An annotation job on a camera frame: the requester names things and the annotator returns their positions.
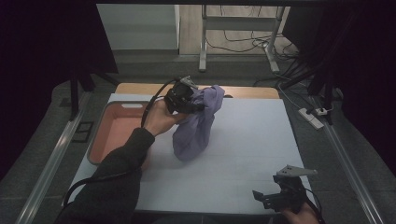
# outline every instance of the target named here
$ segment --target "hand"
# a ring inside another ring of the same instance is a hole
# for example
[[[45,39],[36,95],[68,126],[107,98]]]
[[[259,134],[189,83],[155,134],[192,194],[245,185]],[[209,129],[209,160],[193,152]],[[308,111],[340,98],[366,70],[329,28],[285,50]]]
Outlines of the hand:
[[[314,210],[307,203],[303,204],[298,214],[293,213],[289,208],[280,212],[291,224],[319,224]]]
[[[177,122],[185,119],[187,116],[188,114],[170,114],[165,101],[158,100],[148,112],[144,128],[152,135],[157,136],[158,134],[168,131]]]

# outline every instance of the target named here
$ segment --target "black sleeve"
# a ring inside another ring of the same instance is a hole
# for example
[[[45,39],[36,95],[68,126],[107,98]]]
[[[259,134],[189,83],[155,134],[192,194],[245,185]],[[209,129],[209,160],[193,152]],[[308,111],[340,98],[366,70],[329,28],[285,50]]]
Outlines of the black sleeve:
[[[154,136],[134,129],[123,147],[109,153],[93,176],[130,174],[105,182],[87,184],[55,223],[131,223],[140,189],[142,165]]]

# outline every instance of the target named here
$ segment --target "orange tray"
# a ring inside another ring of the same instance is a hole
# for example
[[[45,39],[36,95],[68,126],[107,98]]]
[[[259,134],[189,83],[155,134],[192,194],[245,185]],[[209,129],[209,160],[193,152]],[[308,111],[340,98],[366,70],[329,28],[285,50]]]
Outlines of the orange tray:
[[[117,147],[122,147],[135,128],[140,127],[146,105],[149,102],[111,102],[102,113],[88,152],[88,161],[94,165]]]

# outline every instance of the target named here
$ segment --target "crumpled cloth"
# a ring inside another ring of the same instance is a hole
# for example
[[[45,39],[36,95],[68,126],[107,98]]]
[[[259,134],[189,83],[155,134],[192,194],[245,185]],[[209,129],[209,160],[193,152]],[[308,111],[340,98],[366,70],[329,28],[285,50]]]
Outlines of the crumpled cloth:
[[[193,91],[191,102],[204,104],[205,109],[183,119],[173,134],[174,154],[181,161],[190,161],[206,149],[215,113],[224,97],[224,89],[218,85]]]

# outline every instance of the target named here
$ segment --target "white table surface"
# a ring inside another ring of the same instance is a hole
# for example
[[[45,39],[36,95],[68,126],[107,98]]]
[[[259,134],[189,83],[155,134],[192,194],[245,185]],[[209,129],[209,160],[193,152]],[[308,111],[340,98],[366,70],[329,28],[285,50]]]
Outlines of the white table surface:
[[[151,95],[112,94],[113,101],[149,101]],[[287,164],[304,167],[279,99],[223,100],[215,114],[209,146],[193,161],[173,154],[177,126],[156,137],[150,166],[143,173],[136,210],[222,214],[273,214],[255,201],[252,190],[279,193],[273,175]],[[96,166],[85,156],[73,183],[90,177]],[[303,184],[311,189],[305,176]],[[81,187],[72,194],[73,201]]]

